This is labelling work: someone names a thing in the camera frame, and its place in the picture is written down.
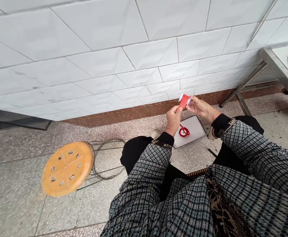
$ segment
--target woman's right hand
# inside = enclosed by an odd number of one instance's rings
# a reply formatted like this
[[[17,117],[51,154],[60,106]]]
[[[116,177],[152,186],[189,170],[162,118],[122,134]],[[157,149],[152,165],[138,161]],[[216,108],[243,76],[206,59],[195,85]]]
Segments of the woman's right hand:
[[[221,114],[220,111],[213,108],[207,102],[199,100],[195,96],[190,96],[191,101],[186,105],[186,109],[193,112],[197,116],[205,118],[210,124]]]

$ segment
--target black and white checkered jacket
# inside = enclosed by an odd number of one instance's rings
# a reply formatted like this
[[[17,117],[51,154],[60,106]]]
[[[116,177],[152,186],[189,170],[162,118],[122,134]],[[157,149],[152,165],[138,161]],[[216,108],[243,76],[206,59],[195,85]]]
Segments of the black and white checkered jacket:
[[[221,136],[253,175],[211,165],[217,184],[237,206],[249,235],[288,236],[288,150],[241,121]],[[171,150],[149,144],[114,198],[101,236],[214,236],[205,176],[175,179],[159,201]]]

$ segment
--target stainless steel table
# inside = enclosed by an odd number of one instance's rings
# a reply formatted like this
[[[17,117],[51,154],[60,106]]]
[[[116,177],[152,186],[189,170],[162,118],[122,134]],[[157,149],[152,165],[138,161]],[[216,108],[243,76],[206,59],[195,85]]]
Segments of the stainless steel table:
[[[233,96],[236,96],[245,115],[251,113],[242,97],[242,92],[258,90],[262,88],[283,85],[288,91],[288,44],[277,45],[272,47],[264,47],[259,51],[263,61],[256,67],[256,69],[247,77],[247,79],[240,84],[234,91],[232,91],[224,101],[219,105],[222,108],[229,102]],[[279,81],[247,86],[267,67],[274,73]]]

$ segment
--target patterned sleeve cuff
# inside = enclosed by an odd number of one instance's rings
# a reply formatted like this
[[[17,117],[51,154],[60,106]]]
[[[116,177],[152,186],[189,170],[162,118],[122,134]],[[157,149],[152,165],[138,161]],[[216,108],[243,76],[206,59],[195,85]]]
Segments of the patterned sleeve cuff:
[[[214,128],[214,135],[216,137],[220,137],[220,130],[222,130],[230,121],[231,119],[228,116],[225,114],[220,114],[211,124],[211,126]]]
[[[175,139],[173,138],[172,135],[166,133],[166,132],[163,132],[156,140],[159,140],[165,144],[169,144],[171,146],[174,145],[174,142],[175,142]]]

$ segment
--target red tape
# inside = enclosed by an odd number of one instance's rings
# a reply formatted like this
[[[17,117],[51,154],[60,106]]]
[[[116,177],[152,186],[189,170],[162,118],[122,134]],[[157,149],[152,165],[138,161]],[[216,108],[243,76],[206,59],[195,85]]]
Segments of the red tape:
[[[188,100],[189,100],[189,96],[184,94],[183,97],[181,98],[179,107],[182,107],[184,109],[187,105]],[[189,136],[190,135],[189,130],[187,128],[183,127],[181,124],[179,124],[179,125],[181,126],[181,129],[179,130],[179,135],[181,137]]]

